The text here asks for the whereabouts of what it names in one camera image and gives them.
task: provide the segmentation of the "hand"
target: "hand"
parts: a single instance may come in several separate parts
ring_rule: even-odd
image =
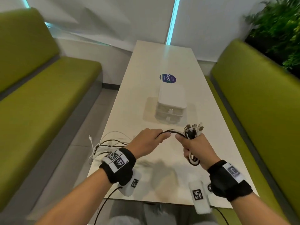
[[[161,132],[163,132],[161,129],[144,129],[125,148],[139,159],[153,152],[159,143],[171,136],[169,132],[159,135]]]
[[[191,152],[194,156],[196,156],[196,158],[200,160],[200,165],[205,170],[221,160],[216,155],[215,151],[213,150],[212,146],[203,133],[193,140],[186,139],[179,134],[176,134],[175,137],[180,143],[182,143],[184,157],[188,159],[189,153]]]

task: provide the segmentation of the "white storage box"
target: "white storage box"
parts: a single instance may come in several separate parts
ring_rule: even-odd
[[[161,83],[156,105],[156,119],[176,124],[181,120],[186,107],[185,89],[181,85]]]

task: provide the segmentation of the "white table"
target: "white table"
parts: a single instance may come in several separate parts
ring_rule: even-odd
[[[166,125],[154,117],[161,84],[159,76],[163,73],[175,76],[175,84],[185,88],[185,123]],[[200,122],[203,122],[203,133],[218,156],[234,164],[257,193],[193,51],[137,41],[103,135],[117,130],[133,138],[145,128],[183,131],[185,124]],[[110,133],[105,139],[127,141],[119,133]],[[88,175],[99,165],[100,162],[94,160]],[[112,199],[193,205],[188,183],[199,179],[204,183],[210,182],[208,173],[201,166],[192,166],[183,157],[182,146],[174,134],[150,155],[140,158],[135,168],[142,173],[142,179],[133,195],[125,197],[116,191]],[[224,198],[211,194],[209,200],[216,207],[231,208]]]

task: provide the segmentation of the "white wall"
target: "white wall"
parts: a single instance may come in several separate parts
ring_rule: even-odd
[[[234,38],[245,38],[243,15],[263,0],[180,0],[171,45],[190,47],[198,60],[217,61]]]
[[[27,0],[69,34],[133,51],[137,40],[164,43],[174,0]]]
[[[0,0],[0,12],[24,8],[22,0]]]
[[[90,42],[65,39],[56,39],[56,42],[66,56],[100,62],[103,83],[121,85],[132,52]]]

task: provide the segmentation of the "potted plant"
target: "potted plant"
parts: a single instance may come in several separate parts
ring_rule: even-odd
[[[264,1],[246,42],[300,78],[300,0]]]

